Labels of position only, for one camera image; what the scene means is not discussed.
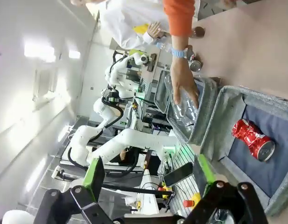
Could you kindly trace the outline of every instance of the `watch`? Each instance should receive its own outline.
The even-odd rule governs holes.
[[[174,57],[185,58],[189,60],[193,54],[192,45],[188,45],[184,50],[176,50],[172,48],[171,53]]]

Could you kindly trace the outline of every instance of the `human hand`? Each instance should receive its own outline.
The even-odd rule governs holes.
[[[153,39],[157,38],[159,36],[160,32],[161,32],[160,22],[154,22],[148,26],[147,33]]]
[[[199,90],[194,81],[192,71],[185,58],[173,57],[171,66],[171,79],[173,86],[173,99],[175,104],[180,103],[180,88],[190,96],[196,108],[199,108]]]

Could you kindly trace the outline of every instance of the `screw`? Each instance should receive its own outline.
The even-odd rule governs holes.
[[[76,188],[76,189],[75,189],[75,192],[76,192],[76,193],[80,193],[80,192],[81,192],[81,188]]]
[[[218,182],[217,183],[217,188],[222,188],[224,186],[224,183],[223,182]]]
[[[247,189],[247,185],[245,183],[242,184],[241,189],[246,190]]]
[[[185,222],[184,219],[179,219],[179,220],[177,220],[177,224],[182,224],[182,223],[184,223],[184,222]]]

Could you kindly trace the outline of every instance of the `black phone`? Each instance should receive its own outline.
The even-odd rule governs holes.
[[[193,164],[191,162],[179,167],[178,169],[168,173],[164,176],[164,182],[167,187],[170,187],[185,178],[189,177],[193,173]]]

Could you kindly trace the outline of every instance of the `plastic bottle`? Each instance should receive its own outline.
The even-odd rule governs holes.
[[[171,49],[172,49],[172,44],[170,43],[162,43],[162,42],[158,42],[157,43],[157,48],[161,49],[161,50],[165,50],[168,53],[171,53]]]

